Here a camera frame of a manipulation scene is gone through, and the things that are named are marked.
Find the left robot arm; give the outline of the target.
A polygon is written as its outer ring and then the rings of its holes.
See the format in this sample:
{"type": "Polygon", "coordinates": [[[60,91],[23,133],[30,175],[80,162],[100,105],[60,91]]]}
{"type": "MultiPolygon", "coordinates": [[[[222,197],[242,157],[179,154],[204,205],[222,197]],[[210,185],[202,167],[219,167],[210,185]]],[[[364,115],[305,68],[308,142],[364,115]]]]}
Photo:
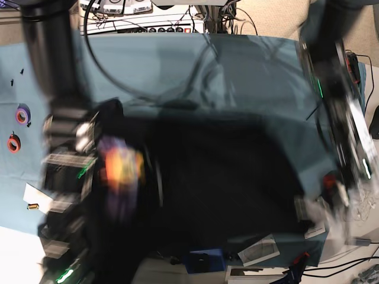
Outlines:
{"type": "Polygon", "coordinates": [[[363,7],[372,4],[374,1],[314,1],[299,33],[298,56],[311,86],[322,96],[347,190],[378,179],[378,154],[343,45],[363,7]]]}

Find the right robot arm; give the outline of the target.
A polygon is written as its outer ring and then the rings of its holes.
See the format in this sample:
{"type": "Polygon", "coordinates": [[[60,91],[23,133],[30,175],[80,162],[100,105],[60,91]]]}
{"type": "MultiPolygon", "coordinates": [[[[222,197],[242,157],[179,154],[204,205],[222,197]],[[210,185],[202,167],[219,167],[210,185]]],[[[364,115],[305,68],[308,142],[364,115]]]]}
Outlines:
{"type": "Polygon", "coordinates": [[[94,154],[92,101],[80,35],[70,22],[73,1],[20,1],[25,42],[49,113],[43,124],[45,190],[53,195],[38,234],[42,283],[92,283],[85,198],[94,154]]]}

